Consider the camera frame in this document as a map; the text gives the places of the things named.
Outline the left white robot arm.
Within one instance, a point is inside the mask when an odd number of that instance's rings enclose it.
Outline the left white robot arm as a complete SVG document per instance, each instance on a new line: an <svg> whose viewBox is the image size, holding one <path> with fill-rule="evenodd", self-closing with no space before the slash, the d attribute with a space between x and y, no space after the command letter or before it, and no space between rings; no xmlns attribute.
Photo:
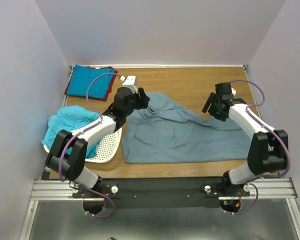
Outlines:
<svg viewBox="0 0 300 240"><path fill-rule="evenodd" d="M61 130L56 134L45 165L58 173L62 181L70 180L80 184L89 197L97 197L102 190L102 179L85 167L88 148L121 129L127 117L134 110L146 109L149 101L142 87L136 92L128 87L118 88L113 103L99 120L72 132Z"/></svg>

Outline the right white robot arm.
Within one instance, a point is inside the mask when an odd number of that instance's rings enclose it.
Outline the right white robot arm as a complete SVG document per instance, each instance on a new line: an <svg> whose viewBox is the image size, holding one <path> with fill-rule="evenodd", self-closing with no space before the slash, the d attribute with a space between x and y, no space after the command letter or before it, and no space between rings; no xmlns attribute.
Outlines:
<svg viewBox="0 0 300 240"><path fill-rule="evenodd" d="M230 82L218 83L202 108L202 112L217 120L233 120L251 140L246 162L226 171L221 178L219 189L226 196L233 195L264 174L272 178L278 172L278 176L282 177L291 167L288 133L265 123L251 111L250 105L236 98L235 94Z"/></svg>

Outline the grey-blue t shirt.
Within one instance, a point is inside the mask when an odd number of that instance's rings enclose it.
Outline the grey-blue t shirt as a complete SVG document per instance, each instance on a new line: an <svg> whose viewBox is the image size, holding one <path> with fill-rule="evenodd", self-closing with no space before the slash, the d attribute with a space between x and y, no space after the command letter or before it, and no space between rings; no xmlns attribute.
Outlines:
<svg viewBox="0 0 300 240"><path fill-rule="evenodd" d="M204 119L161 92L128 116L122 140L128 164L200 163L244 159L251 140L233 120Z"/></svg>

